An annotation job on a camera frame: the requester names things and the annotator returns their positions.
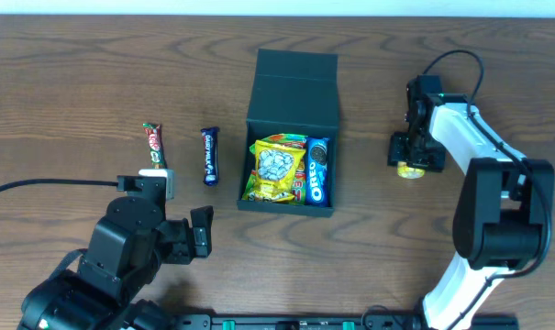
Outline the yellow Mentos jar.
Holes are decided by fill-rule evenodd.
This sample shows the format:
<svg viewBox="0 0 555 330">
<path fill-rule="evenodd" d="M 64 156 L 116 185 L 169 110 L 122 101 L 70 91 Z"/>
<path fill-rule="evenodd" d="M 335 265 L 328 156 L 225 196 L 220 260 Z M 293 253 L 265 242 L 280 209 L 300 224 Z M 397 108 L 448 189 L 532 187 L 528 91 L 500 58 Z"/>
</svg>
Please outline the yellow Mentos jar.
<svg viewBox="0 0 555 330">
<path fill-rule="evenodd" d="M 397 163 L 397 175 L 401 178 L 414 180 L 422 178 L 425 174 L 425 170 L 410 167 L 406 162 L 399 161 Z"/>
</svg>

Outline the blue Dairy Milk bar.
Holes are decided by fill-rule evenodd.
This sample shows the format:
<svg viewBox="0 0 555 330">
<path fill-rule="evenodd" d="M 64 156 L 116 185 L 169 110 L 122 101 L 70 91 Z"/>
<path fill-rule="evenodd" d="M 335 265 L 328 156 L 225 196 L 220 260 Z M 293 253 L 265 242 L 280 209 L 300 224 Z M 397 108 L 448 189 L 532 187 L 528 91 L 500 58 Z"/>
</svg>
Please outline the blue Dairy Milk bar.
<svg viewBox="0 0 555 330">
<path fill-rule="evenodd" d="M 219 169 L 217 160 L 218 132 L 218 126 L 211 126 L 201 129 L 202 140 L 205 146 L 204 184 L 207 186 L 216 186 L 219 181 Z"/>
</svg>

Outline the red green KitKat bar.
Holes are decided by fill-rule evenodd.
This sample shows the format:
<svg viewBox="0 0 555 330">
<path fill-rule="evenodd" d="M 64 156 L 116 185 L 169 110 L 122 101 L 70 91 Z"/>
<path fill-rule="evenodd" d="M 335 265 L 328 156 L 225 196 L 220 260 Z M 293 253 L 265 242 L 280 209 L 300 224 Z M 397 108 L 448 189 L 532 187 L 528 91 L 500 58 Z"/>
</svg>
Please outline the red green KitKat bar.
<svg viewBox="0 0 555 330">
<path fill-rule="evenodd" d="M 154 169 L 166 169 L 167 164 L 164 157 L 162 145 L 161 125 L 154 123 L 143 123 L 142 128 L 147 134 L 150 161 Z"/>
</svg>

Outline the blue Oreo cookie pack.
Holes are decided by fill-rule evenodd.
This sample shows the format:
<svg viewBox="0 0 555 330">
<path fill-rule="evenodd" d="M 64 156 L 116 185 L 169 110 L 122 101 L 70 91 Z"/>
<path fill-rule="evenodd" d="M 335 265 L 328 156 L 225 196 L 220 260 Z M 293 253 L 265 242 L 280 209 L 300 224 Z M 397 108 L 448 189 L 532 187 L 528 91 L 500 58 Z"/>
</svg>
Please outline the blue Oreo cookie pack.
<svg viewBox="0 0 555 330">
<path fill-rule="evenodd" d="M 328 137 L 307 140 L 305 203 L 327 206 L 327 151 Z"/>
</svg>

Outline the dark green cardboard box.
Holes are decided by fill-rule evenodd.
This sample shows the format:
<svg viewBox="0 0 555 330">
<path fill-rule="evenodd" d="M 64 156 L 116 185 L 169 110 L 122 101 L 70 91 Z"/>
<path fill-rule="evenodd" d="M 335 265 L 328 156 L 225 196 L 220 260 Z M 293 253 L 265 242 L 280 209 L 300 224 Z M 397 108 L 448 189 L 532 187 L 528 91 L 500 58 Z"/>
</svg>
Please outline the dark green cardboard box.
<svg viewBox="0 0 555 330">
<path fill-rule="evenodd" d="M 248 148 L 280 133 L 327 138 L 327 205 L 292 205 L 245 201 L 242 195 L 254 166 L 245 151 L 237 208 L 274 214 L 330 217 L 335 210 L 340 102 L 338 56 L 328 53 L 259 49 L 246 118 Z"/>
</svg>

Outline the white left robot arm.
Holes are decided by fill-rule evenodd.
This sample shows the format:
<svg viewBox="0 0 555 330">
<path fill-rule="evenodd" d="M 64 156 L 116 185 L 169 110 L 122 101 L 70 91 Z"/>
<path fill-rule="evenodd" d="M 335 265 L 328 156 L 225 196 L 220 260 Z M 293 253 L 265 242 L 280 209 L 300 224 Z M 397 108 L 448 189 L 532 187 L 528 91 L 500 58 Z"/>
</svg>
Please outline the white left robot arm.
<svg viewBox="0 0 555 330">
<path fill-rule="evenodd" d="M 167 181 L 120 176 L 124 196 L 97 222 L 88 248 L 70 252 L 22 303 L 21 329 L 173 329 L 173 316 L 135 299 L 163 264 L 188 265 L 212 251 L 212 206 L 169 220 Z"/>
</svg>

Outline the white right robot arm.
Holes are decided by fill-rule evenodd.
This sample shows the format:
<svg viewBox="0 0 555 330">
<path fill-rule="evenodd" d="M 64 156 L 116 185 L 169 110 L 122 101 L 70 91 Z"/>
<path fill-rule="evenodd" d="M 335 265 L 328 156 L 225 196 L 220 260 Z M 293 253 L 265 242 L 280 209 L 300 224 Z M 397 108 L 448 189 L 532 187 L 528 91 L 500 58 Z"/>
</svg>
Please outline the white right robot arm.
<svg viewBox="0 0 555 330">
<path fill-rule="evenodd" d="M 391 166 L 442 171 L 451 155 L 464 174 L 452 222 L 455 255 L 421 301 L 429 329 L 468 329 L 502 281 L 530 275 L 552 238 L 555 170 L 510 148 L 463 94 L 407 97 L 407 132 L 390 143 Z"/>
</svg>

